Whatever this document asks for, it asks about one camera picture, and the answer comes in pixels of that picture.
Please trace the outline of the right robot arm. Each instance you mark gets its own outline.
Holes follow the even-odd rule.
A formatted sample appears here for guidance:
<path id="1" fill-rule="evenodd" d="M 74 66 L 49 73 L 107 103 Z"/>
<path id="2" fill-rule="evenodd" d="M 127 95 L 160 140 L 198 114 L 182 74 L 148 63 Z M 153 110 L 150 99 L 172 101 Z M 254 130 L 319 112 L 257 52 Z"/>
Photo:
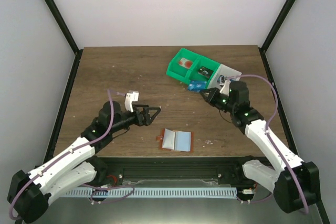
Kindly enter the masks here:
<path id="1" fill-rule="evenodd" d="M 292 152 L 270 129 L 269 122 L 250 105 L 247 84 L 226 81 L 222 88 L 200 91 L 204 101 L 227 112 L 232 123 L 265 155 L 270 166 L 258 160 L 247 161 L 233 170 L 233 177 L 244 184 L 253 180 L 270 193 L 285 213 L 309 211 L 321 199 L 319 170 Z"/>

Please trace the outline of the brown leather card holder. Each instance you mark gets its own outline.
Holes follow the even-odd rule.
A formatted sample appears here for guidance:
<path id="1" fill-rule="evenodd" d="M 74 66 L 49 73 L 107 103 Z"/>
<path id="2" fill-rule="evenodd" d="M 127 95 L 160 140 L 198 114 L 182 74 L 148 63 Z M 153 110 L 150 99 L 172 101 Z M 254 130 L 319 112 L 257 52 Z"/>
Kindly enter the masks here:
<path id="1" fill-rule="evenodd" d="M 176 131 L 161 129 L 156 137 L 160 150 L 176 152 L 194 152 L 194 133 L 187 131 Z"/>

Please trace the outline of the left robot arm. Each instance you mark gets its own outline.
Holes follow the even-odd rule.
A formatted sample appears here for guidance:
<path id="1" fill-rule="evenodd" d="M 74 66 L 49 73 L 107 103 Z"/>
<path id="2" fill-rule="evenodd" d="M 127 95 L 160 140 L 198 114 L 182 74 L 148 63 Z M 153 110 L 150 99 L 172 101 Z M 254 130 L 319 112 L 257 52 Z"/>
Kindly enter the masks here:
<path id="1" fill-rule="evenodd" d="M 96 154 L 110 144 L 113 134 L 130 126 L 149 126 L 159 107 L 125 102 L 125 111 L 115 101 L 106 102 L 98 116 L 76 140 L 58 155 L 29 172 L 17 171 L 11 179 L 7 201 L 9 217 L 32 223 L 62 194 L 91 182 L 102 184 L 107 170 Z"/>

